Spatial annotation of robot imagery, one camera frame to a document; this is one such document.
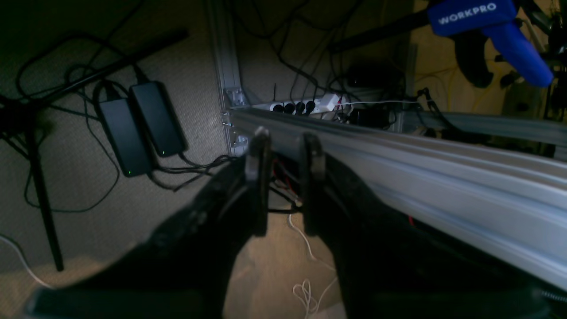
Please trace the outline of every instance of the black stand leg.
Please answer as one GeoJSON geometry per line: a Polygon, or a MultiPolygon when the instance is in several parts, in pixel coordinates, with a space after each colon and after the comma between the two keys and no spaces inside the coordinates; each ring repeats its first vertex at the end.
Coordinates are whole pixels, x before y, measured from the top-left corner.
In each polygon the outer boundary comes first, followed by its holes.
{"type": "Polygon", "coordinates": [[[45,180],[43,178],[43,172],[41,171],[41,163],[39,160],[35,135],[33,133],[33,125],[26,128],[25,137],[26,144],[28,146],[29,164],[31,165],[33,183],[37,193],[37,201],[39,202],[41,209],[41,217],[43,218],[47,240],[49,241],[49,247],[51,248],[51,255],[53,256],[53,261],[55,262],[55,268],[57,271],[62,271],[64,269],[63,256],[61,255],[61,248],[59,247],[59,241],[57,240],[55,223],[53,222],[51,206],[49,205],[47,189],[45,188],[45,180]]]}

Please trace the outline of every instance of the black box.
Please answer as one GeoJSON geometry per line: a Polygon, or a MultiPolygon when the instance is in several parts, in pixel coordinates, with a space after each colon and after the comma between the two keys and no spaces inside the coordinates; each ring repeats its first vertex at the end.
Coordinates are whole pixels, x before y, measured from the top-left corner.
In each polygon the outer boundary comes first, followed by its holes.
{"type": "Polygon", "coordinates": [[[108,140],[126,177],[147,174],[153,169],[150,149],[136,126],[127,99],[100,102],[96,108],[108,140]]]}
{"type": "Polygon", "coordinates": [[[130,93],[158,156],[167,157],[183,152],[183,135],[163,85],[158,82],[134,85],[130,93]]]}

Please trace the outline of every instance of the blue clamp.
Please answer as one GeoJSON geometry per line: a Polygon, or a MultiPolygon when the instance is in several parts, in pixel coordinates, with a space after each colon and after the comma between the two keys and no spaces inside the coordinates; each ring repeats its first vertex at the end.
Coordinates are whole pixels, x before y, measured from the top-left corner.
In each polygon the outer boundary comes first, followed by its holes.
{"type": "Polygon", "coordinates": [[[446,0],[429,8],[428,17],[439,36],[480,29],[526,81],[547,87],[553,73],[514,23],[517,12],[512,0],[446,0]]]}

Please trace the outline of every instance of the white power strip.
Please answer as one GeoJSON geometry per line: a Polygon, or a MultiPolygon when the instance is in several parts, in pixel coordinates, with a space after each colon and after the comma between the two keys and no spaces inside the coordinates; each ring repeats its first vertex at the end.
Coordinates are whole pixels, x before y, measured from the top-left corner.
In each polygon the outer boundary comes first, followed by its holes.
{"type": "Polygon", "coordinates": [[[336,94],[325,94],[323,95],[322,98],[318,98],[315,100],[303,100],[303,101],[283,101],[283,102],[272,102],[272,103],[266,103],[266,104],[257,104],[257,105],[253,105],[253,108],[260,108],[262,110],[269,110],[269,111],[273,111],[274,107],[277,105],[281,105],[282,107],[285,107],[287,104],[293,104],[294,106],[300,102],[303,102],[303,104],[307,104],[307,102],[313,101],[315,102],[315,108],[313,109],[313,111],[311,112],[311,114],[316,114],[316,113],[323,113],[323,112],[332,112],[335,109],[335,105],[338,103],[338,95],[336,94]]]}

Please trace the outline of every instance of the blue handle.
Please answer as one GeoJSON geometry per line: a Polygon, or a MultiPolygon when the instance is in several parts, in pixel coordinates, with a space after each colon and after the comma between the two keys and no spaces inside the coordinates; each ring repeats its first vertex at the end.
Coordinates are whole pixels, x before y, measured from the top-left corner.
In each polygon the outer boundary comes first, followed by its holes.
{"type": "Polygon", "coordinates": [[[513,22],[482,28],[484,35],[506,60],[534,86],[547,87],[553,81],[553,73],[538,52],[513,22]]]}

